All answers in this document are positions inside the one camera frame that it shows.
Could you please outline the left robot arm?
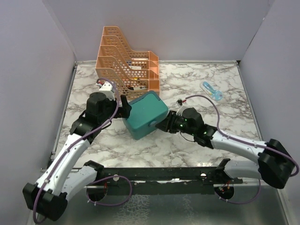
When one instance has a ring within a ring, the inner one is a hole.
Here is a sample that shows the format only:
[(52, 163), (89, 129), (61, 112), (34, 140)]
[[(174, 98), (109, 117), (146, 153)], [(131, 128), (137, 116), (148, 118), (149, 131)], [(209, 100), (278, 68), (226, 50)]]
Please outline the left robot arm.
[(104, 167), (89, 161), (75, 174), (71, 171), (79, 157), (91, 146), (112, 119), (128, 118), (131, 106), (125, 95), (115, 98), (112, 91), (90, 94), (85, 111), (72, 124), (67, 140), (48, 169), (33, 184), (27, 183), (23, 196), (39, 225), (46, 219), (57, 221), (65, 212), (68, 201), (88, 184), (98, 185), (118, 175), (105, 177)]

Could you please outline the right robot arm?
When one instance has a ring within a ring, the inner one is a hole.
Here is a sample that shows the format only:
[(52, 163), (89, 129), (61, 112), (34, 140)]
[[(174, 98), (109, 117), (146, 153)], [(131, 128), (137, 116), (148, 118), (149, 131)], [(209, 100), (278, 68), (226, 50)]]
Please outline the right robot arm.
[(273, 188), (283, 189), (296, 166), (278, 140), (253, 141), (225, 133), (204, 123), (201, 114), (194, 108), (184, 106), (178, 112), (170, 111), (155, 126), (171, 134), (186, 133), (203, 147), (225, 150), (247, 159), (229, 160), (224, 167), (216, 170), (215, 177), (220, 183), (226, 183), (231, 178), (254, 178), (263, 180)]

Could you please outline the teal plastic medicine box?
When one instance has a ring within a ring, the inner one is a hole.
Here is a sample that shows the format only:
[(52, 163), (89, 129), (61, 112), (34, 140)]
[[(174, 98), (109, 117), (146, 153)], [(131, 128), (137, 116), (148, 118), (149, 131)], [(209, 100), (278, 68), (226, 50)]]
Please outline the teal plastic medicine box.
[(139, 140), (156, 130), (155, 125), (164, 120), (168, 106), (154, 91), (148, 91), (129, 102), (130, 115), (123, 119), (125, 127), (135, 140)]

